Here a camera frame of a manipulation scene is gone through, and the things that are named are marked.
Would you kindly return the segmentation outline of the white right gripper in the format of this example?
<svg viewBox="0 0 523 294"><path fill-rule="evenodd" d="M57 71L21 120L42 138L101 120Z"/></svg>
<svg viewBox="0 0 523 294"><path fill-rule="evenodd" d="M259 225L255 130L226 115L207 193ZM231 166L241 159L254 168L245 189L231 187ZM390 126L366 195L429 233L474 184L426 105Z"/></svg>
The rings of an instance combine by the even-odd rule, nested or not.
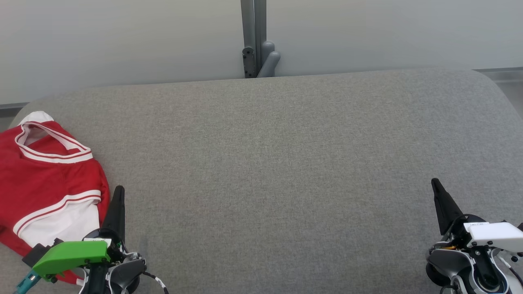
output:
<svg viewBox="0 0 523 294"><path fill-rule="evenodd" d="M523 251L523 233L509 222L486 222L464 215L438 178L431 180L434 204L443 242L457 249L487 247L508 252Z"/></svg>

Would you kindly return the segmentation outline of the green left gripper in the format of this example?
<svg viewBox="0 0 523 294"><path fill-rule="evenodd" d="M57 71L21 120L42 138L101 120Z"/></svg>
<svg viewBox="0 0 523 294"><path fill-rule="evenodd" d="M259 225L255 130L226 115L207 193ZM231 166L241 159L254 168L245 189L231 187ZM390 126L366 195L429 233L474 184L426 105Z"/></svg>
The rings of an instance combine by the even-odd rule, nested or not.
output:
<svg viewBox="0 0 523 294"><path fill-rule="evenodd" d="M47 281L76 268L109 268L125 259L125 188L116 186L102 228L81 241L56 239L54 245L32 249L32 271Z"/></svg>

